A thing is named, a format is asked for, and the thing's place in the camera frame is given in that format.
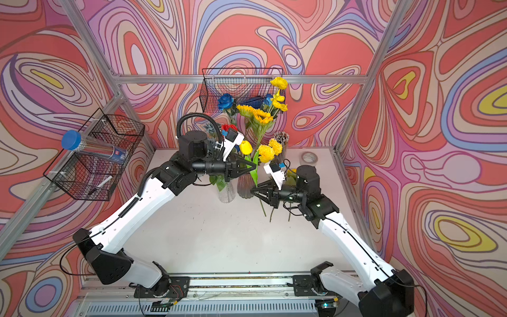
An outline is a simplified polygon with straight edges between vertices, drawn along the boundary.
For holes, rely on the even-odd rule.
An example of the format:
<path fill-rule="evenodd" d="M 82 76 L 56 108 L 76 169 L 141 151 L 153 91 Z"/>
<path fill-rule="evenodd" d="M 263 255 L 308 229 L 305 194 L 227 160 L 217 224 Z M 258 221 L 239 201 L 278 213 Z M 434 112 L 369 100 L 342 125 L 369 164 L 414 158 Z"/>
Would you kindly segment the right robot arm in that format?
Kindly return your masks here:
<path fill-rule="evenodd" d="M 363 316 L 409 316 L 415 311 L 415 282 L 406 270 L 397 270 L 379 255 L 347 223 L 338 206 L 320 187 L 320 176 L 310 165 L 299 166 L 296 181 L 286 184 L 287 168 L 266 163 L 270 179 L 251 193 L 269 206 L 297 209 L 319 232 L 338 245 L 357 276 L 351 277 L 330 262 L 312 268 L 312 290 L 333 292 L 357 306 Z"/>

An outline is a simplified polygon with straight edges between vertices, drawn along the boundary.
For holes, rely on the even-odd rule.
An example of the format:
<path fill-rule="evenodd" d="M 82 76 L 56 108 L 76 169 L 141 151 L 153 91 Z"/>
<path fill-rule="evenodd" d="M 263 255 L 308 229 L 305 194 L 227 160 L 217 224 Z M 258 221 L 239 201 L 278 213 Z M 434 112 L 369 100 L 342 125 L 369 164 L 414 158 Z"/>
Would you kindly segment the yellow tulip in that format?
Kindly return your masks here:
<path fill-rule="evenodd" d="M 255 185 L 258 185 L 258 165 L 259 165 L 259 153 L 258 151 L 255 151 L 249 141 L 243 141 L 239 145 L 240 152 L 243 154 L 244 158 L 252 161 L 257 164 L 257 169 L 255 171 L 252 171 L 248 174 L 250 174 L 255 182 Z"/>

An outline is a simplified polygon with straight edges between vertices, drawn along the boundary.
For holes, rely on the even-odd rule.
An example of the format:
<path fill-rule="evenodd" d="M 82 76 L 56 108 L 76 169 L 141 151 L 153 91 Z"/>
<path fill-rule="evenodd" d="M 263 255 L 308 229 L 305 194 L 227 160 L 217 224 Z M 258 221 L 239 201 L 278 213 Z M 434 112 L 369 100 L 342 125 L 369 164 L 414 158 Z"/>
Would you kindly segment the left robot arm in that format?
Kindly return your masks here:
<path fill-rule="evenodd" d="M 147 172 L 138 192 L 119 210 L 92 229 L 80 229 L 73 235 L 75 245 L 102 284 L 122 280 L 165 292 L 171 280 L 161 265 L 126 254 L 124 244 L 157 210 L 193 185 L 199 176 L 232 180 L 256 168 L 232 152 L 242 144 L 244 135 L 234 128 L 223 130 L 205 114 L 181 117 L 177 141 L 178 151 Z"/>

